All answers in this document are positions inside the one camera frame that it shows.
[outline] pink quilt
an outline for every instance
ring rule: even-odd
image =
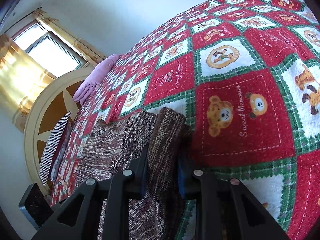
[[[52,203],[74,190],[93,125],[182,113],[190,157],[237,177],[292,240],[320,215],[320,28],[303,0],[209,0],[142,38],[80,109]],[[194,236],[189,201],[177,239]]]

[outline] yellow curtain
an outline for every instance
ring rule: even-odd
[[[30,109],[54,76],[6,34],[0,36],[0,106],[24,131]]]
[[[76,38],[59,24],[58,19],[49,17],[45,11],[37,9],[33,12],[33,16],[42,27],[57,35],[63,42],[94,67],[107,57],[82,38]]]

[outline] wooden furniture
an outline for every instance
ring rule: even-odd
[[[31,108],[24,130],[24,154],[30,178],[44,195],[52,189],[50,183],[44,187],[39,177],[46,141],[56,123],[68,111],[71,111],[72,120],[76,117],[80,104],[73,102],[72,97],[92,70],[93,67],[80,68],[58,77],[41,92]]]

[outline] pink rolled blanket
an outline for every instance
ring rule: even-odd
[[[73,101],[76,103],[80,102],[80,104],[83,105],[86,99],[96,89],[96,86],[102,83],[103,79],[108,75],[121,56],[122,55],[119,54],[112,54],[100,62],[80,85],[72,98]]]

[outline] metal rivet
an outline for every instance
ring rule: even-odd
[[[124,170],[124,171],[122,171],[122,174],[124,176],[130,176],[132,174],[132,170]]]
[[[87,179],[85,183],[90,186],[90,185],[95,184],[96,180],[95,179]]]
[[[239,181],[239,179],[232,178],[232,179],[230,180],[230,183],[231,183],[232,185],[237,186],[237,185],[240,184],[240,181]]]
[[[202,175],[203,175],[203,171],[201,171],[201,170],[194,170],[194,171],[193,171],[193,174],[196,175],[196,176],[202,176]]]

